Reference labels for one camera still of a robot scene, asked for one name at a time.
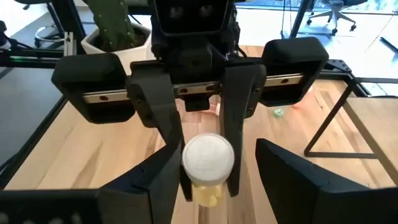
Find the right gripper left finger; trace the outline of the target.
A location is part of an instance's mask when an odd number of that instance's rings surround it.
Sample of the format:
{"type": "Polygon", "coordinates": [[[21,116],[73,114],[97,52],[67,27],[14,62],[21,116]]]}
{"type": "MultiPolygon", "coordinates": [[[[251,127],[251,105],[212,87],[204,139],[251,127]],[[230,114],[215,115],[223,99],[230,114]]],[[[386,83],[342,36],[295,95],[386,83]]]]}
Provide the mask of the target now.
{"type": "Polygon", "coordinates": [[[181,142],[168,143],[101,187],[103,224],[171,224],[180,179],[181,142]]]}

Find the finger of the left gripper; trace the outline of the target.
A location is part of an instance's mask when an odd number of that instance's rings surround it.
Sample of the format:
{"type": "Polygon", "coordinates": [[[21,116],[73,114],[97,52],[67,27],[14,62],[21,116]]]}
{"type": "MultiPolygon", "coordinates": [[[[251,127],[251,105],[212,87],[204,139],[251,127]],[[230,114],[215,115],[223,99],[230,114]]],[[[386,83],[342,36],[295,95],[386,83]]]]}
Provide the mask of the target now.
{"type": "Polygon", "coordinates": [[[170,75],[164,65],[154,60],[130,63],[126,80],[127,96],[143,125],[158,130],[165,146],[148,157],[143,167],[154,180],[165,178],[165,188],[181,187],[185,200],[192,201],[192,186],[182,168],[185,146],[180,114],[170,75]]]}
{"type": "Polygon", "coordinates": [[[267,72],[262,64],[225,68],[221,80],[220,133],[233,147],[234,164],[227,179],[229,194],[239,194],[244,120],[255,112],[267,72]]]}

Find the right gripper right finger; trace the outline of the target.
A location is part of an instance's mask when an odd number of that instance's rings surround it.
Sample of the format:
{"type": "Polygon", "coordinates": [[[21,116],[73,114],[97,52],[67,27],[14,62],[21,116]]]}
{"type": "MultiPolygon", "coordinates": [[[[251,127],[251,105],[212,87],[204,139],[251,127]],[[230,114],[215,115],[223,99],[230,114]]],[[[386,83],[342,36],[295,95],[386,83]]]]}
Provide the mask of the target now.
{"type": "Polygon", "coordinates": [[[278,224],[312,224],[318,193],[368,188],[326,170],[266,139],[256,141],[262,186],[278,224]]]}

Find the yellow pill bottle white cap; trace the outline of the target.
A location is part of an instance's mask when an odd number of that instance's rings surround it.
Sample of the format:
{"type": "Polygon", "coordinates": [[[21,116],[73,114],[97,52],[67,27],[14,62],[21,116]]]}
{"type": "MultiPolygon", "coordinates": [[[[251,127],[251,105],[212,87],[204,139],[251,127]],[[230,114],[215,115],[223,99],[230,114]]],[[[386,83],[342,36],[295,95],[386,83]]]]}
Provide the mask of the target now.
{"type": "Polygon", "coordinates": [[[183,149],[182,165],[192,185],[193,200],[202,207],[215,207],[233,169],[233,147],[218,134],[196,135],[183,149]]]}

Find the wooden shelf black metal legs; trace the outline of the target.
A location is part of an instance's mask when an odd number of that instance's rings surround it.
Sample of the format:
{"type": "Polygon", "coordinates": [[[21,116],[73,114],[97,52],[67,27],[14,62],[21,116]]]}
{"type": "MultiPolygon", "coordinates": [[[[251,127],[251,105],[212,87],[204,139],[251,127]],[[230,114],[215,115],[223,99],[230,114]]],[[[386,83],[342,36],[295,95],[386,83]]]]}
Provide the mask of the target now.
{"type": "Polygon", "coordinates": [[[306,157],[334,159],[377,159],[398,186],[398,98],[395,96],[351,97],[353,85],[347,84],[334,107],[304,149],[306,157]],[[371,153],[313,152],[312,148],[331,121],[343,108],[371,153]]]}

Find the green cactus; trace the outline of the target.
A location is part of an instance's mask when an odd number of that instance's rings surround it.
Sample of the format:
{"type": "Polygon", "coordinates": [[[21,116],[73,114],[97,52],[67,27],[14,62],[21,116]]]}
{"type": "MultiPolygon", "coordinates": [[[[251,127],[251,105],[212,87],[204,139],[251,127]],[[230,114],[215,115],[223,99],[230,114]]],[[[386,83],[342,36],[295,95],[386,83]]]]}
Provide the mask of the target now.
{"type": "Polygon", "coordinates": [[[102,50],[114,52],[138,46],[124,0],[86,0],[99,29],[102,50]]]}

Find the white office chair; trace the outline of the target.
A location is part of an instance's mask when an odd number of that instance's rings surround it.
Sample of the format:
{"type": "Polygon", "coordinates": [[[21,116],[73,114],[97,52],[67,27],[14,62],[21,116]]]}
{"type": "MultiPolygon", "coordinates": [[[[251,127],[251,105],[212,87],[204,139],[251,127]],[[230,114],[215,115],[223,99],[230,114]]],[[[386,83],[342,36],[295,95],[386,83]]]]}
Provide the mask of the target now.
{"type": "Polygon", "coordinates": [[[350,27],[350,31],[354,31],[357,26],[356,26],[356,21],[352,20],[348,16],[344,15],[342,13],[342,10],[347,7],[355,6],[358,4],[362,4],[362,0],[322,0],[325,4],[328,4],[331,6],[331,9],[329,11],[325,11],[322,13],[319,13],[317,15],[314,14],[314,12],[311,13],[311,15],[307,19],[307,25],[310,25],[312,23],[312,19],[316,17],[328,17],[327,23],[330,21],[334,22],[335,27],[331,30],[331,35],[335,35],[338,32],[338,20],[343,19],[349,22],[352,22],[352,26],[350,27]]]}

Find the silver metal bracket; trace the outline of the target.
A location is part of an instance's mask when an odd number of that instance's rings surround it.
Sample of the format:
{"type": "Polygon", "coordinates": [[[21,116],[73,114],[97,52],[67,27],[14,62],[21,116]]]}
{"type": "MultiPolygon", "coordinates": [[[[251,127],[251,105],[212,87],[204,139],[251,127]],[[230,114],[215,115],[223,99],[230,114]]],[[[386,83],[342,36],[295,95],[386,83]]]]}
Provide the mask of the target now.
{"type": "Polygon", "coordinates": [[[76,40],[72,32],[65,32],[63,56],[71,55],[76,55],[76,40]]]}

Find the black aluminium rail frame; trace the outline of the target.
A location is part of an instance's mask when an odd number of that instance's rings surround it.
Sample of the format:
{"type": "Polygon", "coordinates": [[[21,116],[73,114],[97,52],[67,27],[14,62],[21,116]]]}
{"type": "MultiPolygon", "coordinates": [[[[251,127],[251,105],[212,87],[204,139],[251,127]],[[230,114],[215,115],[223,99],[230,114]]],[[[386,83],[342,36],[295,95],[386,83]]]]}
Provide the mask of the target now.
{"type": "MultiPolygon", "coordinates": [[[[321,125],[320,129],[310,141],[308,147],[305,148],[305,155],[308,157],[329,157],[329,158],[348,158],[348,159],[375,159],[377,156],[374,153],[363,152],[311,152],[311,148],[315,145],[321,133],[326,129],[331,119],[337,114],[338,110],[346,102],[350,93],[358,97],[367,97],[369,92],[364,89],[359,80],[352,74],[352,70],[347,66],[343,60],[329,59],[325,64],[323,70],[318,76],[319,80],[339,80],[344,81],[348,87],[342,93],[336,105],[332,108],[330,114],[326,117],[325,122],[321,125]]],[[[50,110],[48,115],[39,124],[36,130],[32,133],[26,143],[21,149],[10,157],[6,162],[0,165],[0,190],[10,182],[22,163],[26,160],[27,156],[32,152],[37,143],[41,140],[42,136],[51,126],[55,118],[61,112],[68,100],[61,96],[55,103],[54,107],[50,110]]]]}

